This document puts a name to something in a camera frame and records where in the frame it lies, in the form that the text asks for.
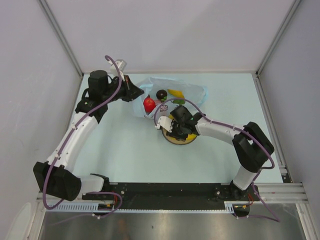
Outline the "light blue plastic bag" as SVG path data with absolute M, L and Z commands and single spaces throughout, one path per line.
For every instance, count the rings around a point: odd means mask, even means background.
M 164 77 L 148 77 L 136 84 L 144 91 L 130 103 L 130 113 L 138 118 L 153 119 L 168 117 L 170 112 L 179 105 L 190 108 L 190 100 L 200 107 L 208 98 L 205 86 L 186 83 L 183 80 Z

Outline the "yellow fake banana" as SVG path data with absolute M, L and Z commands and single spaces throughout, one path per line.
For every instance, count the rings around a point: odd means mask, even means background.
M 185 140 L 183 140 L 183 139 L 178 139 L 178 138 L 175 138 L 175 137 L 172 137 L 172 136 L 168 136 L 168 135 L 165 135 L 164 137 L 165 137 L 169 142 L 171 142 L 171 143 L 173 143 L 173 144 L 176 144 L 176 145 L 186 145 L 186 144 L 189 144 L 189 143 L 193 142 L 193 141 L 197 138 L 197 135 L 196 135 L 196 134 L 189 134 Z

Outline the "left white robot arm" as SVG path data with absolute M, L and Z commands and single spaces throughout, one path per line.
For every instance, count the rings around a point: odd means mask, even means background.
M 144 94 L 144 90 L 134 85 L 126 74 L 117 73 L 110 77 L 104 70 L 89 74 L 88 86 L 75 108 L 70 128 L 58 147 L 45 162 L 36 162 L 33 173 L 43 196 L 50 195 L 62 200 L 73 201 L 82 192 L 93 192 L 100 200 L 110 196 L 111 188 L 104 184 L 104 178 L 90 181 L 73 174 L 78 155 L 108 110 L 108 104 L 117 100 L 132 102 Z

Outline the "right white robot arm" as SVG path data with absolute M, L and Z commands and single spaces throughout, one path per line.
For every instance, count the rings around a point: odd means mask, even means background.
M 249 194 L 249 186 L 262 170 L 275 168 L 272 154 L 275 148 L 255 122 L 234 126 L 209 119 L 201 111 L 191 114 L 180 105 L 170 113 L 169 127 L 161 131 L 167 141 L 187 145 L 198 136 L 211 137 L 234 147 L 240 167 L 229 184 L 230 195 L 242 201 Z

